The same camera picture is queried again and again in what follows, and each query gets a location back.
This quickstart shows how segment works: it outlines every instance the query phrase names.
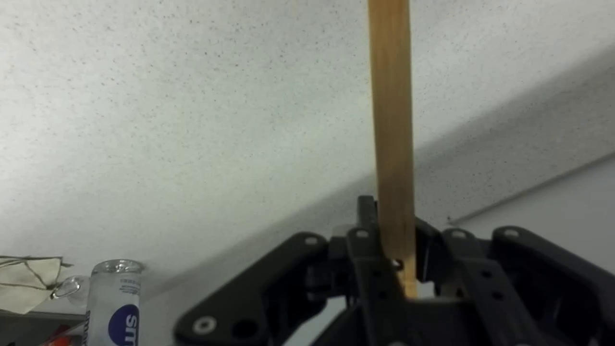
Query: wooden stick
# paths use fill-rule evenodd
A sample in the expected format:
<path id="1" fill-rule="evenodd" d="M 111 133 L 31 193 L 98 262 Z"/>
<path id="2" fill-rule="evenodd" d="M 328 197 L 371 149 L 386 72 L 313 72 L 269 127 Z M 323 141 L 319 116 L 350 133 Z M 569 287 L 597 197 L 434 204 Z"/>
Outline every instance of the wooden stick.
<path id="1" fill-rule="evenodd" d="M 384 254 L 403 262 L 400 281 L 415 297 L 409 0 L 369 0 L 378 226 Z"/>

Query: textured ceiling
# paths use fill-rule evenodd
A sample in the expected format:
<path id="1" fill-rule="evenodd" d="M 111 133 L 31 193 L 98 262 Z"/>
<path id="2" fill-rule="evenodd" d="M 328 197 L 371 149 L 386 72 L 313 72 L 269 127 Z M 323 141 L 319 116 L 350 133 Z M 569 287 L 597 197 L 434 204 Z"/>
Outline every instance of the textured ceiling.
<path id="1" fill-rule="evenodd" d="M 417 0 L 419 164 L 611 49 L 592 4 Z M 136 258 L 152 293 L 371 177 L 365 8 L 2 3 L 0 252 Z"/>

